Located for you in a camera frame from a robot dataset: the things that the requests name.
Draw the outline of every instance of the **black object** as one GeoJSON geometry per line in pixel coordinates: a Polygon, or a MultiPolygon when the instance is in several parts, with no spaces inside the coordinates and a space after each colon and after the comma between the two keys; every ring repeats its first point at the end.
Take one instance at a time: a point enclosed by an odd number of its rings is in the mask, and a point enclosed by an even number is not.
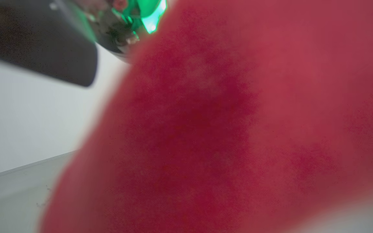
{"type": "Polygon", "coordinates": [[[0,0],[0,59],[81,86],[92,84],[97,49],[78,11],[55,0],[0,0]]]}

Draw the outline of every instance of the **gray floor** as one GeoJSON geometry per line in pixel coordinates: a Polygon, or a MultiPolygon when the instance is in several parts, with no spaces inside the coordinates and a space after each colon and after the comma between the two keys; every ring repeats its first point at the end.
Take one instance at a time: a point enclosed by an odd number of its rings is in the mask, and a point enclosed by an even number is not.
{"type": "MultiPolygon", "coordinates": [[[[35,233],[51,189],[73,153],[0,173],[0,233],[35,233]]],[[[373,233],[373,202],[314,218],[291,233],[373,233]]]]}
{"type": "Polygon", "coordinates": [[[36,232],[56,177],[72,153],[0,173],[0,233],[36,232]]]}

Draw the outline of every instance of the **green glowing part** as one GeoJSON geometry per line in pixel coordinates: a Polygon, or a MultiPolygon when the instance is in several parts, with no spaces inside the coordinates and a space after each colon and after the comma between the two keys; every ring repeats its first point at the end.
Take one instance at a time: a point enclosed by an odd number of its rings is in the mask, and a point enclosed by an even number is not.
{"type": "Polygon", "coordinates": [[[156,31],[159,20],[167,7],[166,0],[161,0],[155,11],[147,17],[142,17],[143,25],[148,33],[156,31]]]}

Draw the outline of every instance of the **white wall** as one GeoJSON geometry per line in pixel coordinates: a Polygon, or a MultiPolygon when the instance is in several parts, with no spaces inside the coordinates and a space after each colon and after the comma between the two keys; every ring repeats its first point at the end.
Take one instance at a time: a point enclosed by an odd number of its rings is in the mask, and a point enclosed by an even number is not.
{"type": "Polygon", "coordinates": [[[98,46],[89,88],[0,62],[0,172],[79,148],[128,68],[98,46]]]}

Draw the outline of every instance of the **red fabric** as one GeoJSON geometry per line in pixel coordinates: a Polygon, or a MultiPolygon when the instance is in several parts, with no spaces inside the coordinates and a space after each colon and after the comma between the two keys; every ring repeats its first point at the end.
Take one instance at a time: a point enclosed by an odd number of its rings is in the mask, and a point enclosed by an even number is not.
{"type": "Polygon", "coordinates": [[[128,0],[114,0],[113,7],[116,10],[123,12],[123,10],[126,9],[126,7],[128,7],[128,0]]]}
{"type": "Polygon", "coordinates": [[[370,189],[373,0],[180,0],[41,232],[281,232],[370,189]]]}

